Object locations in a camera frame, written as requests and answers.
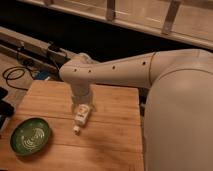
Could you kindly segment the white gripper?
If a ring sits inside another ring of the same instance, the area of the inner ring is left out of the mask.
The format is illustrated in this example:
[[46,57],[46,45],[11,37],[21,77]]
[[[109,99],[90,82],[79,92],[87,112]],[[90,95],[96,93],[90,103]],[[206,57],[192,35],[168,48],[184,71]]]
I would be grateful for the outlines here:
[[77,83],[71,84],[71,91],[72,91],[72,103],[71,109],[72,113],[74,114],[77,110],[78,104],[88,104],[89,111],[95,111],[95,105],[92,102],[92,90],[90,85],[85,83]]

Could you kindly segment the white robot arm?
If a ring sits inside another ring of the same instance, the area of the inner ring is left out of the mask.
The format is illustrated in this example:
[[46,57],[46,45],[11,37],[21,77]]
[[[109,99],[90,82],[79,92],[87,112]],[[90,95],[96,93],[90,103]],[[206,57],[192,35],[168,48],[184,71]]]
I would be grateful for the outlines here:
[[213,171],[213,53],[183,49],[97,62],[84,53],[60,68],[76,103],[92,84],[147,88],[145,171]]

